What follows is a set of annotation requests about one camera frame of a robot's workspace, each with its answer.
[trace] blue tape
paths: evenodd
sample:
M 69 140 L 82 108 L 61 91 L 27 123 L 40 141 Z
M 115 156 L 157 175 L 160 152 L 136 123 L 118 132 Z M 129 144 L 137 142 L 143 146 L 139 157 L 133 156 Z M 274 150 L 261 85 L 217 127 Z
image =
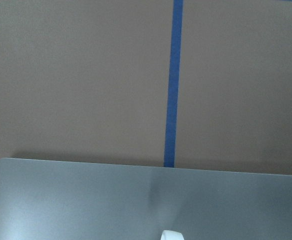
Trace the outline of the blue tape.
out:
M 164 166 L 169 168 L 175 167 L 182 8 L 183 0 L 174 0 L 172 15 L 165 155 L 164 155 Z

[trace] white object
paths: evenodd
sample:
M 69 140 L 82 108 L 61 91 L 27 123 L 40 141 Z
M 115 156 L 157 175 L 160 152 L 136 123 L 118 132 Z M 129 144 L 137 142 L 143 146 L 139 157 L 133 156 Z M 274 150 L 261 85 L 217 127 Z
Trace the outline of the white object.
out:
M 160 240 L 184 240 L 180 232 L 164 230 Z

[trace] vertical blue stripe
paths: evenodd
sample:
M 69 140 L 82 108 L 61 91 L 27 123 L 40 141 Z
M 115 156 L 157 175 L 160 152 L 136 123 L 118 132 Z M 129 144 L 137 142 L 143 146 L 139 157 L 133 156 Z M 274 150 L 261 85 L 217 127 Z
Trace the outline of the vertical blue stripe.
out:
M 182 7 L 183 0 L 174 0 L 172 15 L 165 155 L 164 155 L 164 166 L 170 168 L 173 168 L 175 166 Z

